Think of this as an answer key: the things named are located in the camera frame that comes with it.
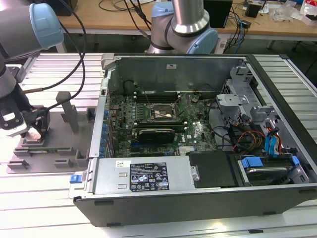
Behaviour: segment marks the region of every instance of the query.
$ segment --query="blue latch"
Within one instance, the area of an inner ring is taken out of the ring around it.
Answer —
[[[274,152],[274,147],[276,144],[276,137],[275,136],[267,136],[265,139],[265,145],[264,145],[264,149],[266,152],[268,152],[270,155],[272,155],[273,157],[277,157],[277,154],[275,154]]]
[[[298,165],[299,165],[299,159],[297,158],[297,156],[294,155],[294,156],[292,157],[292,160],[293,160],[295,166],[298,166]]]
[[[81,181],[82,175],[72,175],[70,177],[70,183],[82,183]]]
[[[262,160],[258,156],[245,157],[243,160],[241,160],[241,162],[244,168],[263,166]]]

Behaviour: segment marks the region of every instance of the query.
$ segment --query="black box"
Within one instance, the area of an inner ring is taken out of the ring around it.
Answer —
[[[248,17],[257,17],[259,10],[262,8],[260,3],[248,3],[246,16]]]
[[[204,0],[204,9],[209,13],[210,26],[225,28],[232,0]]]

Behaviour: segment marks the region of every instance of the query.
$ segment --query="sticker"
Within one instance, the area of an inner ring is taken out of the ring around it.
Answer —
[[[129,165],[132,192],[169,190],[166,163]]]
[[[115,162],[116,168],[128,168],[130,167],[131,160],[117,160]]]
[[[167,64],[166,69],[176,69],[177,65],[176,64]]]

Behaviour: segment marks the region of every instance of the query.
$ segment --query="barcode sticker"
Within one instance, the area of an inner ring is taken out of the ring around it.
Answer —
[[[128,168],[130,167],[131,160],[117,160],[115,161],[116,168]]]

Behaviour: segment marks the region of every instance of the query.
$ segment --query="green circuit board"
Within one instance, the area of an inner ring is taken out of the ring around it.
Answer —
[[[122,95],[110,99],[110,123],[114,137],[114,157],[177,156],[181,148],[197,151],[215,150],[216,142],[210,135],[206,121],[208,101],[193,103],[194,93],[181,95],[174,103],[137,103],[133,97]],[[169,120],[180,125],[142,126],[142,123]],[[172,143],[141,144],[137,134],[142,129],[171,128],[175,130]]]

